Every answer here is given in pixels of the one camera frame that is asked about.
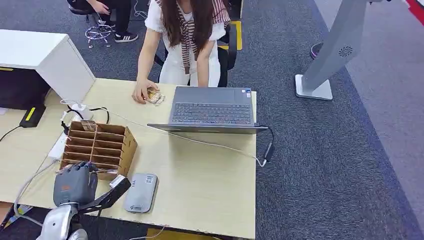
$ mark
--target striped scarf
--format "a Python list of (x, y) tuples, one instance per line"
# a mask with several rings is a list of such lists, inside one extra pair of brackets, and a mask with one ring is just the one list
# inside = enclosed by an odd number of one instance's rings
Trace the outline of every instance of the striped scarf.
[[(155, 0), (157, 4), (162, 7), (162, 0)], [(230, 22), (230, 16), (222, 0), (212, 0), (213, 1), (213, 24), (224, 23), (225, 26)], [(181, 49), (182, 49), (182, 63), (184, 65), (185, 74), (190, 74), (190, 49), (193, 50), (194, 60), (197, 61), (199, 52), (198, 47), (195, 44), (195, 21), (190, 20), (186, 21), (184, 19), (183, 11), (178, 7), (178, 18), (179, 25), (181, 27)]]

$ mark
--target black pants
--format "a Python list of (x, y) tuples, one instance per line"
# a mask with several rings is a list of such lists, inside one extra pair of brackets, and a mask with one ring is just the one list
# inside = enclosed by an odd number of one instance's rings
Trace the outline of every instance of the black pants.
[[(98, 0), (106, 5), (109, 10), (116, 10), (116, 33), (123, 34), (128, 29), (131, 15), (131, 0)], [(86, 0), (68, 0), (68, 3), (75, 9), (90, 9), (91, 5)], [(110, 15), (99, 14), (101, 20), (109, 21)]]

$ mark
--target white dress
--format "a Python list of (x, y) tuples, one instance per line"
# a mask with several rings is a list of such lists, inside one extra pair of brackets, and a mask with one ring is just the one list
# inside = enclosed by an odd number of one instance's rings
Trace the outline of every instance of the white dress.
[[(193, 13), (185, 14), (180, 8), (186, 21), (193, 20)], [(190, 49), (190, 74), (186, 74), (183, 65), (183, 56), (181, 44), (174, 47), (170, 46), (170, 41), (162, 22), (162, 9), (155, 0), (150, 1), (148, 15), (145, 20), (145, 26), (155, 32), (162, 33), (163, 43), (165, 44), (168, 56), (160, 72), (159, 82), (161, 84), (187, 85), (190, 80), (190, 86), (198, 86), (197, 65), (195, 54)], [(209, 56), (209, 87), (217, 87), (221, 76), (221, 66), (218, 61), (217, 40), (226, 34), (224, 23), (216, 23), (212, 26), (210, 41), (215, 41), (212, 52)]]

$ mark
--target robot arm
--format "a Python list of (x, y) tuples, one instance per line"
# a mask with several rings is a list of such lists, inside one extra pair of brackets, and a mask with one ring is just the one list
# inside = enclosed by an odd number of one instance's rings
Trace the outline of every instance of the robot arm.
[(53, 201), (57, 208), (45, 217), (37, 240), (88, 240), (80, 214), (110, 208), (131, 187), (130, 181), (119, 175), (112, 181), (113, 188), (95, 200), (96, 171), (90, 162), (81, 162), (56, 176)]

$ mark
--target gray fan pole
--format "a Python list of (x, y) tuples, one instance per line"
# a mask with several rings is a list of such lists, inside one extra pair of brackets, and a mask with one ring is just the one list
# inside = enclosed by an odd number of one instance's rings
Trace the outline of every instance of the gray fan pole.
[(332, 100), (328, 80), (361, 49), (365, 10), (369, 2), (382, 0), (343, 0), (332, 28), (318, 56), (307, 71), (295, 76), (296, 95), (301, 98)]

